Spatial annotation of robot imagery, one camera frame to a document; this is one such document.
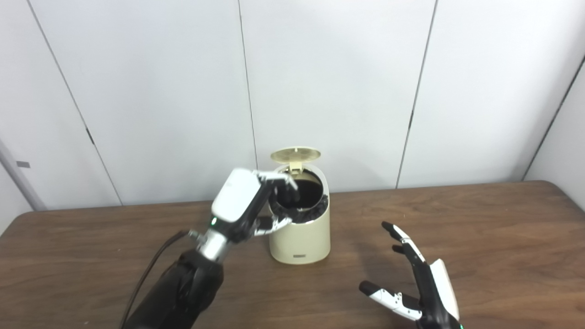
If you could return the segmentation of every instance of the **trash can lid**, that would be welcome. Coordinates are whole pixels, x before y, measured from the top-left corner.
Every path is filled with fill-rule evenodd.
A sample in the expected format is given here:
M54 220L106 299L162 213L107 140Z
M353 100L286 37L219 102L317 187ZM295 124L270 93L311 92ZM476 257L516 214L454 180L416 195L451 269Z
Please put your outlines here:
M309 162L321 156L321 152L306 146L280 149L270 155L270 158L278 163Z

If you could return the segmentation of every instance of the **white fingertip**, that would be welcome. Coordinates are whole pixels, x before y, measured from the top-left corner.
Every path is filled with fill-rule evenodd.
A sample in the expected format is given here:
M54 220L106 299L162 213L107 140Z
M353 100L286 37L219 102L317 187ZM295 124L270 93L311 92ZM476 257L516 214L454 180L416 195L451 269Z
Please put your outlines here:
M375 293L370 295L370 298L377 301L378 303L384 305L386 308L390 309L392 312L397 313L398 315L405 317L409 320L416 321L422 317L422 312L418 310L409 309L405 307L402 303L402 294L397 293L396 295L392 295L385 289L380 289Z
M394 225L394 230L400 235L401 239L410 239L408 234L404 233L404 231L401 230L400 227Z

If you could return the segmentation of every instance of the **trash can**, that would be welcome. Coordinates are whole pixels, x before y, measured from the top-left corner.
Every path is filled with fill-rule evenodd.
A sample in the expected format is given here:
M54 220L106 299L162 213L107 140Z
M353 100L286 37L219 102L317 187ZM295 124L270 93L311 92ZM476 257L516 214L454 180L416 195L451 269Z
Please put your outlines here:
M294 201L279 197L285 193L277 193L269 200L273 214L287 214L293 221L269 237L270 253L281 263L314 263L327 257L331 250L329 187L323 172L306 164L320 156L318 150L307 147L285 148L270 156L283 164L276 171L290 174L300 195L300 199Z

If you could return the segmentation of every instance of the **open lid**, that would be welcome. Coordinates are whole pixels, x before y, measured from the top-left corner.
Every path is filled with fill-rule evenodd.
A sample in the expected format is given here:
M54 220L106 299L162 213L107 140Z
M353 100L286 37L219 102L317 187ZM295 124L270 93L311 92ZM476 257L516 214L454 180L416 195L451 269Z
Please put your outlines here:
M290 173L302 172L302 163L313 161L321 156L321 152L306 146L280 149L270 155L278 163L288 164Z

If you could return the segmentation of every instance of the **robot finger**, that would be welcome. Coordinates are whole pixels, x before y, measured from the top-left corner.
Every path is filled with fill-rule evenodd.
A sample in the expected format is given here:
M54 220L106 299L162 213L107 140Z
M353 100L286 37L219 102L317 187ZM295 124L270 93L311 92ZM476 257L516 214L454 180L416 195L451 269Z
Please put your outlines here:
M254 231L254 236L267 235L274 233L286 225L292 223L293 219L290 217L278 218L274 215L272 217L257 218L258 226Z
M392 250L404 254L413 265L425 262L425 258L422 256L421 251L418 250L417 245L400 227L385 221L382 222L382 227L390 233L391 237L402 243L402 248L393 246Z
M422 317L422 311L418 306L418 300L412 296L384 289L375 283L362 281L360 291L371 299L382 304L392 312L412 321Z

